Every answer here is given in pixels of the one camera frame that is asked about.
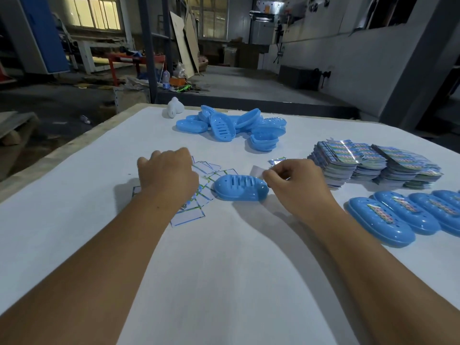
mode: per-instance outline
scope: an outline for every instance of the person's left hand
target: person's left hand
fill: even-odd
[[[153,151],[149,160],[138,159],[142,192],[163,194],[176,206],[186,203],[198,190],[198,174],[192,171],[192,157],[187,148],[176,151]]]

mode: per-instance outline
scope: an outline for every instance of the plastic bottle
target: plastic bottle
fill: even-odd
[[[174,118],[176,114],[181,114],[184,111],[184,105],[177,99],[173,97],[168,103],[166,108],[166,113],[170,118]]]
[[[163,73],[163,88],[166,89],[166,90],[169,90],[170,88],[170,84],[169,84],[169,78],[170,78],[170,74],[169,74],[169,71],[168,70],[165,70],[164,73]]]

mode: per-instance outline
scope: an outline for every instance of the gray platform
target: gray platform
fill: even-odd
[[[176,96],[185,105],[210,105],[214,108],[251,110],[267,113],[336,118],[358,117],[358,110],[321,92],[295,90],[276,80],[264,70],[208,66],[191,82],[203,89],[200,93],[158,91],[157,103],[167,104]]]

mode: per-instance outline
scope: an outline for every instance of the black box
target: black box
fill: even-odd
[[[321,71],[316,68],[305,69],[299,67],[280,66],[278,81],[286,86],[309,91],[318,91]]]

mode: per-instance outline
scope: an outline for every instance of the illuminated window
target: illuminated window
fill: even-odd
[[[121,30],[116,0],[64,0],[71,25]]]
[[[187,0],[200,22],[198,34],[208,39],[227,39],[228,0]]]

